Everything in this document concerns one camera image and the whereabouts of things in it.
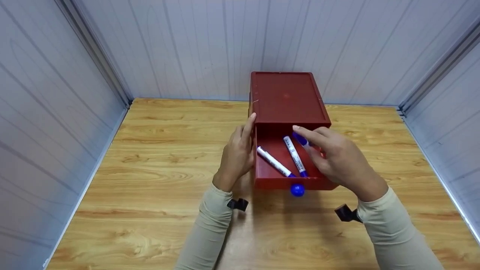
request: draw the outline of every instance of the white wall panel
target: white wall panel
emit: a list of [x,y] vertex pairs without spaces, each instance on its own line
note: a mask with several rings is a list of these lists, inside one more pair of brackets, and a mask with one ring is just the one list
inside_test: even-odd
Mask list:
[[75,0],[134,97],[247,100],[251,71],[307,71],[332,103],[398,105],[477,0]]
[[0,0],[0,268],[41,269],[119,121],[54,1]]
[[480,45],[406,117],[426,156],[480,234]]

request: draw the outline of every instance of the red wooden box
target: red wooden box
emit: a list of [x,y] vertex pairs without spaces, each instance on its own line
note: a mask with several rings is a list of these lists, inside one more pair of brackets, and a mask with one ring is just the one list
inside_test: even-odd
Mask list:
[[280,163],[299,175],[285,146],[283,137],[290,136],[309,177],[285,177],[255,156],[255,188],[290,189],[302,184],[310,190],[332,190],[338,185],[330,182],[313,164],[308,153],[292,137],[292,125],[309,129],[330,127],[325,105],[313,78],[308,72],[252,72],[249,114],[257,113],[253,143],[261,146]]

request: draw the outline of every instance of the hand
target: hand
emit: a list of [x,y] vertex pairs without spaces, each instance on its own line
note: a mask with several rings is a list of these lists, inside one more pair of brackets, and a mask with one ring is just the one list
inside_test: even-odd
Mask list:
[[213,177],[213,185],[218,189],[232,191],[235,182],[252,168],[255,151],[251,134],[256,116],[256,113],[252,113],[244,126],[237,126],[223,148],[220,168]]
[[312,161],[328,179],[351,191],[364,202],[381,198],[388,190],[385,180],[368,164],[357,145],[345,136],[326,127],[313,131],[293,126],[293,131],[314,143],[325,153],[307,146]]

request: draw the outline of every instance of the wood grain surface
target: wood grain surface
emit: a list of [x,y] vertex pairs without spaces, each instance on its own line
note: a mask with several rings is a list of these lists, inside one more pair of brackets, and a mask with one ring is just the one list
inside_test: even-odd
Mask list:
[[[172,269],[221,150],[248,103],[136,99],[48,269]],[[447,269],[480,269],[480,249],[393,108],[328,105],[332,128],[352,138],[394,188]],[[348,190],[251,189],[235,213],[217,269],[377,269]]]

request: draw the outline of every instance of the forearm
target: forearm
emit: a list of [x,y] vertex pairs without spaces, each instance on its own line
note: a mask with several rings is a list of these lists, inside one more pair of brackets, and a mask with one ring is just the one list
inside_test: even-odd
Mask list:
[[213,184],[205,192],[192,231],[190,232],[175,270],[211,270],[225,240],[232,209],[227,203],[232,193],[217,189]]
[[372,240],[380,269],[443,269],[391,188],[376,201],[359,200],[358,216]]

